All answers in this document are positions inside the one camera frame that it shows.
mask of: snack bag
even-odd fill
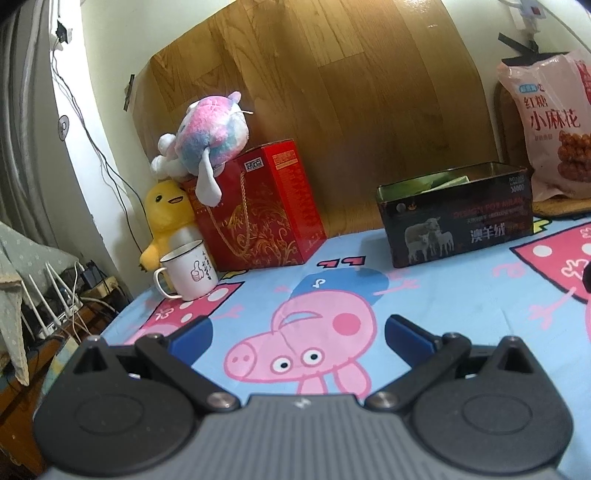
[[[532,66],[497,68],[521,115],[534,168],[533,200],[591,197],[591,55],[572,52]]]

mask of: blue bed sheet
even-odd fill
[[[474,343],[518,335],[573,413],[560,469],[587,480],[591,322],[580,277],[591,260],[591,223],[546,223],[532,237],[403,270],[391,267],[383,230],[333,238],[305,265],[226,274],[211,298],[195,304],[163,301],[151,288],[103,336],[124,343],[208,314],[212,344],[193,368],[245,402],[253,393],[364,398],[408,369],[385,343],[394,313]]]

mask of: curtain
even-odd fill
[[[0,32],[0,220],[36,243],[56,247],[41,197],[30,102],[45,0],[29,1],[32,17],[17,11]],[[17,64],[17,48],[27,37],[24,62]]]

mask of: pink blue plush toy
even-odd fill
[[[189,105],[177,135],[163,135],[158,142],[161,155],[151,164],[156,178],[181,180],[192,174],[197,177],[195,194],[199,201],[216,206],[222,191],[215,177],[248,141],[240,98],[240,92],[233,92],[228,97],[205,97]]]

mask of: yellow duck plush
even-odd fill
[[[160,266],[160,259],[167,253],[198,238],[199,231],[189,198],[174,180],[154,186],[146,195],[144,206],[154,239],[139,263],[152,271]]]

